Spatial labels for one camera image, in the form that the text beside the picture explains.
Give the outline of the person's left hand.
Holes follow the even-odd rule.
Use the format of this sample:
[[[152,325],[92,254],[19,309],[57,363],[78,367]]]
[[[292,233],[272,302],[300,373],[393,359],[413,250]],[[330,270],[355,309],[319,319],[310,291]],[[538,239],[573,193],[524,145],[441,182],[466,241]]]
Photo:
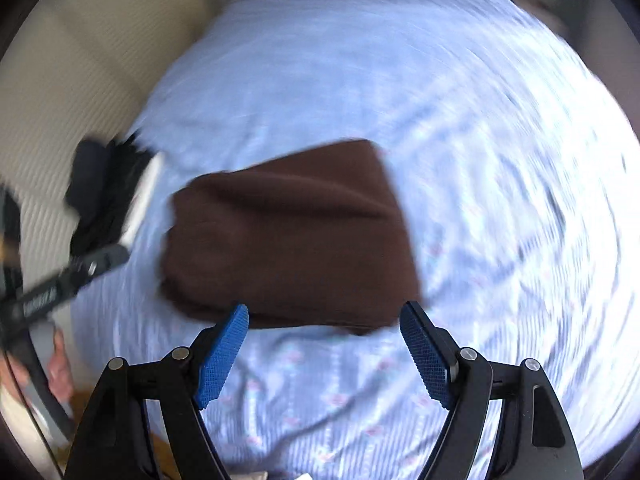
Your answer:
[[[47,365],[49,389],[60,403],[66,403],[74,394],[74,384],[70,361],[68,360],[62,330],[55,330],[54,352]],[[1,385],[15,400],[20,398],[20,388],[30,382],[28,370],[13,356],[1,358]]]

